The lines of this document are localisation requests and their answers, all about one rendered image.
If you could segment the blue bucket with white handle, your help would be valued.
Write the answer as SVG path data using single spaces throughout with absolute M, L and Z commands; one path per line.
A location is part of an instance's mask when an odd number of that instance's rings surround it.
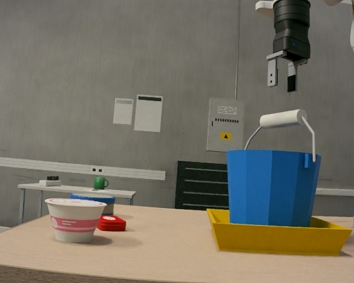
M 321 156 L 306 120 L 303 109 L 263 115 L 245 149 L 227 151 L 229 223 L 310 227 Z M 247 149 L 261 128 L 305 124 L 312 133 L 313 154 Z

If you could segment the yellow shallow tray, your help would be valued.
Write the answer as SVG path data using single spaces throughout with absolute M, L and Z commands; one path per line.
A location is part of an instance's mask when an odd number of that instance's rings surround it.
M 207 211 L 219 251 L 338 256 L 352 232 L 313 216 L 310 227 L 259 226 L 229 224 L 229 210 Z

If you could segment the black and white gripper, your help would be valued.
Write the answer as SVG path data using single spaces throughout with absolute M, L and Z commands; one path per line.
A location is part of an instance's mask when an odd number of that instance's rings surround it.
M 298 66 L 307 64 L 310 59 L 309 0 L 259 1 L 255 10 L 274 19 L 276 35 L 273 41 L 273 54 L 267 56 L 267 86 L 278 86 L 277 59 L 281 57 L 292 61 L 288 63 L 287 92 L 297 91 Z

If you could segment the white and pink yogurt cup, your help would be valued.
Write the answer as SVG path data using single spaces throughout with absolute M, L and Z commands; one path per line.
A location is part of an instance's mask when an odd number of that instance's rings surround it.
M 47 199 L 56 239 L 63 242 L 90 242 L 105 203 L 89 200 Z

